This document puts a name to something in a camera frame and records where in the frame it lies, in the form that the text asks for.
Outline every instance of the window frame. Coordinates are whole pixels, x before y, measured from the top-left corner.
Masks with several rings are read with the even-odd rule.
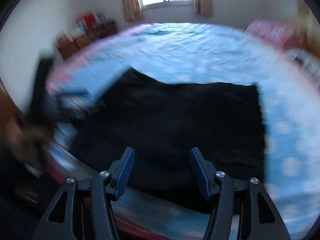
[[[143,5],[142,0],[139,0],[139,2],[140,2],[142,10],[149,9],[149,8],[156,8],[156,7],[165,7],[165,6],[169,6],[169,5],[192,5],[192,1],[191,0],[189,0],[189,1],[184,1],[184,0],[181,0],[181,1],[170,1],[170,0],[167,0],[166,1],[166,0],[163,0],[163,2],[151,3],[151,4],[148,4],[148,5]]]

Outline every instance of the bed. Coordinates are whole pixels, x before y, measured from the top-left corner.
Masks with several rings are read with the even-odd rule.
[[[84,91],[66,107],[93,106],[129,67],[164,83],[258,84],[266,124],[264,185],[292,239],[301,239],[320,213],[320,98],[296,63],[242,30],[210,24],[139,25],[73,55],[55,67],[46,89]],[[46,169],[60,183],[96,171],[68,153],[76,130],[61,123]],[[202,239],[208,214],[127,188],[113,203],[117,226],[145,239]],[[230,239],[236,239],[237,220]]]

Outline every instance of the pink pillow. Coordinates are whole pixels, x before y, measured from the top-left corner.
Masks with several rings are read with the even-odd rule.
[[[285,50],[303,46],[303,37],[294,28],[279,22],[255,20],[246,32]]]

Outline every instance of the silver screw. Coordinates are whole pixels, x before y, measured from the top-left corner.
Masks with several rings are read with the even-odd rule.
[[[259,183],[259,180],[257,178],[251,178],[250,181],[253,184],[258,184]]]
[[[66,182],[67,183],[74,183],[75,182],[75,178],[73,178],[73,177],[67,178]]]
[[[217,175],[219,178],[223,178],[226,174],[225,174],[223,171],[217,171],[217,172],[216,172],[216,175]]]
[[[109,171],[101,171],[101,172],[100,172],[100,176],[101,176],[101,177],[108,177],[109,174],[110,174]]]

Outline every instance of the mattress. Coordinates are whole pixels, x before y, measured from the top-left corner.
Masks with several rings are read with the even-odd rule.
[[[264,186],[291,238],[306,235],[320,213],[320,99],[282,51],[231,27],[139,25],[94,43],[56,67],[46,89],[52,97],[87,90],[64,104],[94,105],[130,67],[164,83],[256,83],[267,127]],[[67,151],[75,134],[60,124],[49,155]],[[202,239],[209,221],[207,214],[131,188],[113,208],[117,217],[168,239]],[[235,216],[230,239],[236,238],[237,220]]]

